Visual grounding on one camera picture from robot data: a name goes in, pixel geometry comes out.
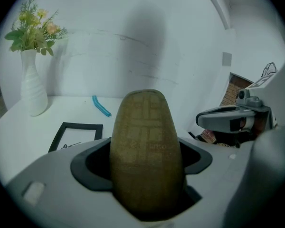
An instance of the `yellow flower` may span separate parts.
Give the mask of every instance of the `yellow flower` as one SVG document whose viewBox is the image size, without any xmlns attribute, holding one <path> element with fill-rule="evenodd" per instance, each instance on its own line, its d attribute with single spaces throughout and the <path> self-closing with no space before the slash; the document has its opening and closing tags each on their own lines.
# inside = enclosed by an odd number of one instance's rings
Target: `yellow flower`
<svg viewBox="0 0 285 228">
<path fill-rule="evenodd" d="M 37 15 L 40 17 L 40 18 L 44 18 L 46 17 L 48 14 L 48 11 L 44 10 L 44 9 L 39 9 L 38 12 L 37 12 Z"/>
<path fill-rule="evenodd" d="M 35 16 L 35 15 L 33 15 L 33 17 L 32 17 L 32 24 L 34 26 L 37 26 L 37 25 L 41 24 L 40 19 L 37 16 Z"/>
<path fill-rule="evenodd" d="M 19 15 L 19 20 L 25 20 L 27 18 L 27 14 L 24 12 L 24 13 L 20 13 Z"/>
<path fill-rule="evenodd" d="M 47 32 L 50 35 L 55 34 L 57 32 L 58 28 L 59 28 L 59 26 L 55 25 L 53 22 L 49 22 L 47 24 Z"/>
</svg>

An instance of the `flower bouquet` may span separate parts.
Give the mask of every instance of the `flower bouquet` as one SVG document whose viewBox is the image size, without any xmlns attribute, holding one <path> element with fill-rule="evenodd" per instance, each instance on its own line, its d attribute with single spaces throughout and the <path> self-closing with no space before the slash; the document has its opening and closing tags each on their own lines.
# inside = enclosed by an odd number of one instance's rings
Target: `flower bouquet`
<svg viewBox="0 0 285 228">
<path fill-rule="evenodd" d="M 54 55 L 55 40 L 67 33 L 53 22 L 58 10 L 49 18 L 48 11 L 38 9 L 34 0 L 22 3 L 18 18 L 13 22 L 11 32 L 5 39 L 12 40 L 11 51 L 21 51 L 22 82 L 21 99 L 31 116 L 43 113 L 48 105 L 47 92 L 37 73 L 35 60 L 37 52 Z"/>
</svg>

